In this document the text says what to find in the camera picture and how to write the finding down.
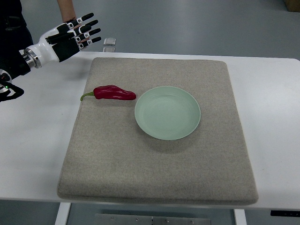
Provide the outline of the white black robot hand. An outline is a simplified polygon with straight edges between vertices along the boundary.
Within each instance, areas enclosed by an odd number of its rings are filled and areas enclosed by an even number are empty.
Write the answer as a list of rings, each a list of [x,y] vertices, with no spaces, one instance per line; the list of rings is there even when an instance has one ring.
[[[93,16],[93,13],[89,13],[44,33],[37,44],[23,51],[22,56],[29,67],[41,68],[51,61],[63,62],[83,48],[100,41],[101,37],[91,37],[101,31],[100,28],[92,28],[98,20],[84,23]]]

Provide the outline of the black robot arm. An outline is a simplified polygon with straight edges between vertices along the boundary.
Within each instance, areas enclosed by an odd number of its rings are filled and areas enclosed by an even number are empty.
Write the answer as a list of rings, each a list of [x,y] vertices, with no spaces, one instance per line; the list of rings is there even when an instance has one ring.
[[[0,93],[0,101],[13,100],[22,96],[24,90],[11,83],[13,79],[30,72],[30,66],[19,51],[6,57],[1,56],[0,70],[0,88],[5,89]]]

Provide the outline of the person's forearm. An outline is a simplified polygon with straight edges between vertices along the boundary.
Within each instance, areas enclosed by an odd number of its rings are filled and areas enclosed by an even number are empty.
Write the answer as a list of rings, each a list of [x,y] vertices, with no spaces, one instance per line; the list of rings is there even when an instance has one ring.
[[[77,18],[72,0],[57,0],[63,22]]]

